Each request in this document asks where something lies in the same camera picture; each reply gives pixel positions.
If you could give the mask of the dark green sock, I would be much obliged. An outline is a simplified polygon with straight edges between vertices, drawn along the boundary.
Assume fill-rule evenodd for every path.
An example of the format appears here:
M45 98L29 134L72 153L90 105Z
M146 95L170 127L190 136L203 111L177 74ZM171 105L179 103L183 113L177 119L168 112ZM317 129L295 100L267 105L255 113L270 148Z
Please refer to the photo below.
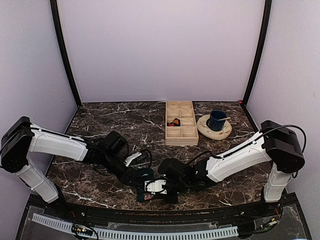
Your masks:
M151 168L141 168L137 170L139 178L139 185L136 189L136 199L139 203L151 201L154 198L152 193L146 191L146 185L154 180L154 171Z

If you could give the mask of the black red yellow argyle sock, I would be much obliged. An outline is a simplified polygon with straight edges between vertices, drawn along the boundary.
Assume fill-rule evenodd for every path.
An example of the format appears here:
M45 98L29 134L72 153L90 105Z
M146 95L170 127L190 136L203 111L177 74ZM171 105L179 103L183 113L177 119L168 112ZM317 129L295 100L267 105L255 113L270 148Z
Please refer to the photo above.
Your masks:
M169 121L166 125L168 127L180 127L181 121L178 118L174 118L172 121Z

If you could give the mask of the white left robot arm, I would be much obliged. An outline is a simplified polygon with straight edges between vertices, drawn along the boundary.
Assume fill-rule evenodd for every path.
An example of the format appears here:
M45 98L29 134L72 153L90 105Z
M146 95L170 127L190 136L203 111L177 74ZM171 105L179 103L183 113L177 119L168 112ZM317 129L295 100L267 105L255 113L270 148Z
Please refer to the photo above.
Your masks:
M44 153L72 159L76 162L100 165L127 186L137 185L137 171L127 166L119 156L127 144L125 138L112 131L105 138L92 140L70 136L32 124L30 118L21 117L2 137L0 166L15 174L48 204L60 218L67 218L70 206L58 187L37 169L29 153Z

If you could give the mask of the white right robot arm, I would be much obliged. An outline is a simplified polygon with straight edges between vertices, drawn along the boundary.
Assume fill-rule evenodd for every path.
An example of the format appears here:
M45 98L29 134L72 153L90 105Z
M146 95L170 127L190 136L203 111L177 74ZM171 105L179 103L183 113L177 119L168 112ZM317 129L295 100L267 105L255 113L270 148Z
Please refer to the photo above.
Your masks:
M250 139L219 155L188 163L167 158L158 168L161 178L156 180L155 186L163 195L202 191L240 171L272 161L271 173L262 189L262 201L255 205L255 213L266 217L281 199L292 174L305 165L306 145L300 144L293 129L299 126L266 120Z

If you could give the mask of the wooden compartment tray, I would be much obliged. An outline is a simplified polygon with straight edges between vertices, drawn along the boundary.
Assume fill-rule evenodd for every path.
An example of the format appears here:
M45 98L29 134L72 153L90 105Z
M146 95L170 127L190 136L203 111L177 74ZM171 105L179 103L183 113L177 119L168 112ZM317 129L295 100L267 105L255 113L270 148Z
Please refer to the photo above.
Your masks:
M173 119L180 119L181 126L167 126ZM197 146L199 134L192 101L167 101L165 106L165 145Z

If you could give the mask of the beige ceramic plate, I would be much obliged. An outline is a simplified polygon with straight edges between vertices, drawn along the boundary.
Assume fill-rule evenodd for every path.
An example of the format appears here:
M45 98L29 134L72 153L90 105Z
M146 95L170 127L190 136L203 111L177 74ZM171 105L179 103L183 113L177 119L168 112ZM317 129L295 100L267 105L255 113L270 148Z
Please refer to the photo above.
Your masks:
M228 120L214 120L209 114L200 117L196 127L202 135L216 141L225 140L232 133Z

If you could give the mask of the blue enamel mug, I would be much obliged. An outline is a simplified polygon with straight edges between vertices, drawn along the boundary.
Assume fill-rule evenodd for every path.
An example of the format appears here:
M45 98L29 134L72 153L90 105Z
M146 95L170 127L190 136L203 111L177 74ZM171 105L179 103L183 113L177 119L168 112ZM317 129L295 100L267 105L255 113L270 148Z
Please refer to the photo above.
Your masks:
M219 132L223 129L227 115L220 110L213 110L210 113L206 125L214 132Z

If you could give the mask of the black front table rail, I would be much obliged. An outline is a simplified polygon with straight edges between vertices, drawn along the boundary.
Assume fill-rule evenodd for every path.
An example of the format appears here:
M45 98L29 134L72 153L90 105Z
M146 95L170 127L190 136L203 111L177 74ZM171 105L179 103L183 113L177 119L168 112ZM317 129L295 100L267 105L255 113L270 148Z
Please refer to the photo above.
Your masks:
M109 223L181 225L217 222L220 225L243 224L261 218L280 217L283 212L283 204L280 202L266 204L253 202L230 207L177 211L122 210L73 203L69 203L68 207L75 213L75 217L71 215L66 217L66 220L102 226Z

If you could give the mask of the black right frame post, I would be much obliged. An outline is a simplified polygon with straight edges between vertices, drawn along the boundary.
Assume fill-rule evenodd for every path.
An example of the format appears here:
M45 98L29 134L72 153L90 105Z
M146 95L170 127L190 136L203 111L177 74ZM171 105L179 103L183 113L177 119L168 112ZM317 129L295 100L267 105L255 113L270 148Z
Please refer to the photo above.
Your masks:
M256 80L256 76L258 73L258 69L260 66L264 45L265 45L265 40L267 36L267 30L268 30L269 21L270 21L271 9L272 9L272 0L265 0L257 47L256 47L248 83L242 99L243 108L246 108L248 105L248 102L254 87L254 83Z

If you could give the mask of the black frame post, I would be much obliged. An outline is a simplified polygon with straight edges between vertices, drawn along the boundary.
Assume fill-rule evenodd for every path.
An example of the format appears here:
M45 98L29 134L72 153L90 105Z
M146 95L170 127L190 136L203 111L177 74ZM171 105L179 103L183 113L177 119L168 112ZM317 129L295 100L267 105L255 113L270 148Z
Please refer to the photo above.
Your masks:
M75 101L75 104L79 108L82 105L82 101L81 101L80 94L79 94L79 91L76 86L76 81L73 76L72 67L71 67L69 56L67 53L62 23L61 23L61 19L60 19L58 1L57 0L50 0L50 8L51 8L51 15L52 15L52 19L53 19L56 39L57 39L57 43L58 43L58 47L59 47L59 51L60 51L60 56L61 56L64 70L65 70L65 73L67 76L68 84L70 86L71 93L72 93L73 99Z
M272 9L272 0L265 0L257 47L256 47L248 83L242 99L243 108L246 108L248 105L248 102L254 87L254 83L256 80L256 76L258 73L258 69L260 66L264 45L265 45L265 40L267 36L267 30L268 30L269 21L270 21L271 9Z

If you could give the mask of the black left frame post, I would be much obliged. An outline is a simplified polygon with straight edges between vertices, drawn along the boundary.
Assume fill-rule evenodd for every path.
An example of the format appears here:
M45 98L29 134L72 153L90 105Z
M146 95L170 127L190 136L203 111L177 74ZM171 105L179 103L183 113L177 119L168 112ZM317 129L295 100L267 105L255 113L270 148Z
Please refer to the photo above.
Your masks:
M58 43L58 47L59 47L59 51L60 51L60 56L61 56L64 70L65 70L65 73L67 76L68 84L70 86L71 93L72 93L73 99L75 101L75 104L79 108L82 105L82 101L81 101L80 94L79 94L79 91L76 86L76 81L73 76L72 67L71 67L69 56L67 53L62 23L61 23L61 19L60 19L58 1L57 0L50 0L50 8L51 8L51 15L52 15L52 19L53 19L56 39L57 39L57 43Z

